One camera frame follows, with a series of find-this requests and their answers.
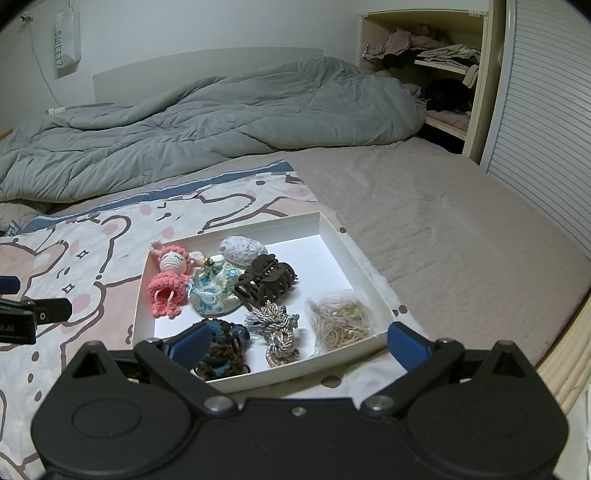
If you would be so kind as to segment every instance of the gray comforter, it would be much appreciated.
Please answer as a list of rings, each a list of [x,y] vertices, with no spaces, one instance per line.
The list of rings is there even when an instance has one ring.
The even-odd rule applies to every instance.
[[[301,60],[196,80],[135,106],[30,119],[0,143],[0,200],[75,202],[248,154],[388,144],[423,122],[398,80]]]

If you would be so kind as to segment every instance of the power cord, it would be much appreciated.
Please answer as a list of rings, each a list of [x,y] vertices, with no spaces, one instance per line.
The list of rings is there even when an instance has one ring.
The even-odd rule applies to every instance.
[[[37,52],[35,51],[35,42],[33,41],[33,27],[31,26],[31,21],[27,21],[25,19],[23,19],[23,21],[26,23],[28,30],[29,30],[29,35],[31,36],[31,49],[33,51],[33,55],[35,56],[35,60],[37,61],[37,65],[39,65],[39,71],[41,72],[41,76],[43,77],[43,80],[45,81],[45,85],[47,85],[48,90],[51,93],[51,96],[53,97],[53,99],[56,101],[56,103],[59,106],[65,106],[63,103],[61,103],[57,98],[56,95],[53,93],[53,90],[51,89],[51,87],[49,86],[49,82],[47,81],[47,79],[45,78],[45,74],[43,73],[43,68],[41,67],[41,62],[39,61],[39,57],[37,56]]]

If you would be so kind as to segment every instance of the crochet item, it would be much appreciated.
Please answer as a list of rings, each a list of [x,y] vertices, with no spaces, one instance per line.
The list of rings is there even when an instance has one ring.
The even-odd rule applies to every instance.
[[[250,373],[243,356],[251,337],[246,327],[220,319],[204,321],[212,332],[212,346],[194,369],[195,373],[206,381],[233,377],[245,373],[245,370]]]
[[[261,254],[266,254],[265,245],[245,236],[229,236],[222,240],[220,252],[223,257],[241,267],[248,267]]]
[[[178,305],[187,300],[189,277],[186,273],[194,265],[202,264],[203,259],[192,258],[183,247],[165,247],[161,242],[152,242],[150,254],[158,258],[160,265],[160,273],[148,285],[152,315],[156,318],[166,315],[172,319],[181,313]]]

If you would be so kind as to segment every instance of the blue gripper pad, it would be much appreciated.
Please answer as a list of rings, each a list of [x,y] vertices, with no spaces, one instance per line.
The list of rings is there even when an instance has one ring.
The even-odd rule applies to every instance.
[[[21,281],[16,277],[0,276],[0,295],[16,295],[21,289]]]
[[[163,352],[187,370],[197,367],[212,346],[212,331],[207,322],[196,323],[165,340]]]
[[[407,372],[431,357],[435,344],[401,322],[388,328],[388,350]]]

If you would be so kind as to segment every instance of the pink crochet doll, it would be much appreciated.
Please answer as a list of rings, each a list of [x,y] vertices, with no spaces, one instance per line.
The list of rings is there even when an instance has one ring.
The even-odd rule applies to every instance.
[[[203,259],[196,260],[182,247],[165,247],[161,242],[152,242],[150,254],[158,257],[160,273],[148,285],[152,300],[152,314],[155,317],[168,315],[174,318],[181,309],[178,305],[187,300],[187,286],[191,268],[203,264]]]

